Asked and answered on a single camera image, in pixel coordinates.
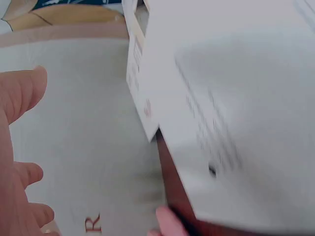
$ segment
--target hand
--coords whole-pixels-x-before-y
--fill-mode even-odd
[[[54,219],[49,206],[29,203],[25,189],[43,178],[43,170],[34,163],[14,162],[9,131],[12,122],[40,101],[46,85],[41,66],[0,73],[0,235],[43,236],[40,228]]]
[[[182,223],[169,208],[159,207],[157,220],[161,232],[152,230],[148,232],[148,236],[188,236]]]

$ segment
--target red letter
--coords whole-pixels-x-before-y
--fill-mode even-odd
[[[86,232],[100,232],[102,233],[102,228],[99,227],[99,228],[94,228],[95,224],[100,220],[100,214],[98,214],[98,218],[93,221],[91,218],[86,218],[85,220],[85,231]],[[87,227],[87,223],[90,222],[92,224],[92,228],[88,228]]]

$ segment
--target box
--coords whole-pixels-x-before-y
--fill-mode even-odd
[[[151,104],[151,85],[141,76],[142,53],[149,21],[150,8],[147,6],[147,1],[123,2],[130,37],[126,79],[147,138],[151,140],[158,129],[158,122]]]
[[[141,93],[197,219],[315,231],[314,8],[285,0],[150,3]]]

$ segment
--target white box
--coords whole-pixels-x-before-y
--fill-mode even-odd
[[[312,6],[150,3],[139,79],[198,219],[269,233],[315,231]],[[250,83],[253,68],[260,80]]]

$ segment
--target finger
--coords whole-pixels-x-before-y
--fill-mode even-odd
[[[34,70],[0,73],[0,108],[9,124],[33,108],[43,97],[47,72],[38,66]]]
[[[24,188],[41,181],[44,176],[42,168],[35,163],[14,162],[14,169],[18,172]]]
[[[159,231],[156,230],[150,230],[147,234],[147,236],[163,236]]]
[[[30,203],[30,209],[40,228],[53,221],[55,218],[54,211],[48,205]]]
[[[157,209],[157,220],[164,236],[188,236],[182,223],[168,207]]]

